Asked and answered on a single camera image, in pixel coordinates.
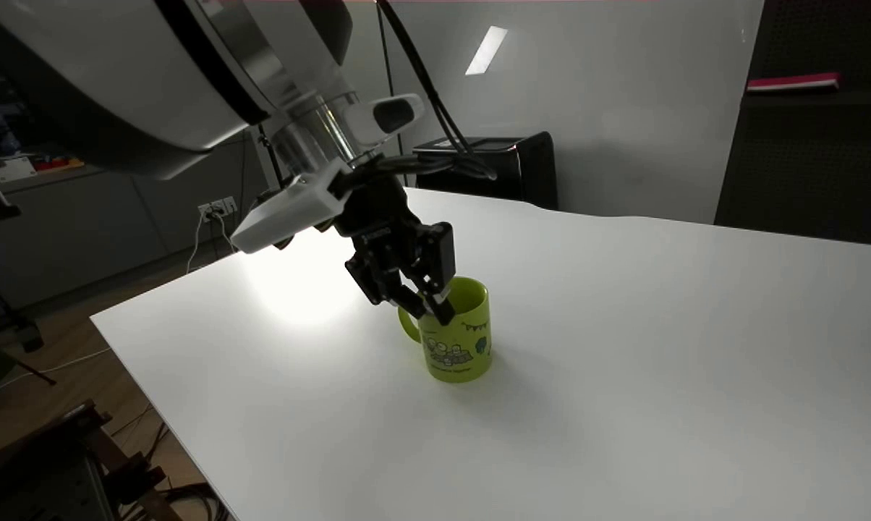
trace wooden floor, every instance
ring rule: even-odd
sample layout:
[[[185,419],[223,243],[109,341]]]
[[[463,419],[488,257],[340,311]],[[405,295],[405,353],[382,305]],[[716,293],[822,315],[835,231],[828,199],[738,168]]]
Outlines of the wooden floor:
[[[90,401],[100,414],[113,417],[103,431],[124,448],[124,454],[148,451],[162,419],[90,324],[90,315],[177,275],[182,275],[182,260],[148,269],[119,285],[103,285],[100,291],[58,305],[55,311],[38,312],[33,322],[41,324],[46,344],[33,353],[22,353],[9,338],[0,338],[1,350],[58,379],[58,386],[46,386],[22,370],[1,379],[0,448]],[[172,437],[162,440],[153,463],[166,476],[162,490],[201,482],[198,470]],[[177,505],[172,509],[187,521],[204,518],[204,509],[195,502]]]

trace mug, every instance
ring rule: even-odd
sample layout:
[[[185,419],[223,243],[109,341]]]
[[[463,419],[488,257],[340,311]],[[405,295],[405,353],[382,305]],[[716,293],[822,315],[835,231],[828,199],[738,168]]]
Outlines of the mug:
[[[398,311],[398,324],[408,338],[424,348],[424,362],[440,383],[470,383],[492,366],[488,293],[473,278],[449,285],[453,318],[440,324],[434,315],[411,318]]]

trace wall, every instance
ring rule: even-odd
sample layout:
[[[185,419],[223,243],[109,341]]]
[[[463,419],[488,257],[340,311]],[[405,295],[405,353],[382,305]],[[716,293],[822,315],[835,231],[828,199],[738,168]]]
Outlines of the wall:
[[[760,0],[396,4],[470,137],[556,139],[560,205],[710,224]],[[492,71],[464,78],[488,26]],[[396,89],[418,89],[389,40]],[[430,120],[408,144],[434,139]]]

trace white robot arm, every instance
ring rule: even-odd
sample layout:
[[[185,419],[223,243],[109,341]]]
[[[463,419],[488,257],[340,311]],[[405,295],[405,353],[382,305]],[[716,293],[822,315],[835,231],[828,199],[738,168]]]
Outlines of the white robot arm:
[[[233,231],[255,253],[318,224],[352,237],[363,295],[451,318],[451,227],[421,227],[378,156],[415,97],[357,105],[337,72],[340,0],[0,0],[0,68],[84,159],[177,176],[233,134],[268,127],[289,185]]]

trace equipment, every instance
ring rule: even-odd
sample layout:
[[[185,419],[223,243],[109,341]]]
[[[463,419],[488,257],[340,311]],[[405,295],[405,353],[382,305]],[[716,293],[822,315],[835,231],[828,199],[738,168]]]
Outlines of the equipment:
[[[114,170],[177,176],[256,127],[271,197],[232,243],[256,253],[307,227],[336,227],[354,246],[347,269],[373,305],[449,322],[451,227],[421,227],[396,176],[443,168],[488,176],[488,168],[467,156],[392,10],[375,5],[457,156],[378,155],[421,105],[354,101],[337,72],[349,40],[340,0],[0,0],[0,71],[71,150]]]

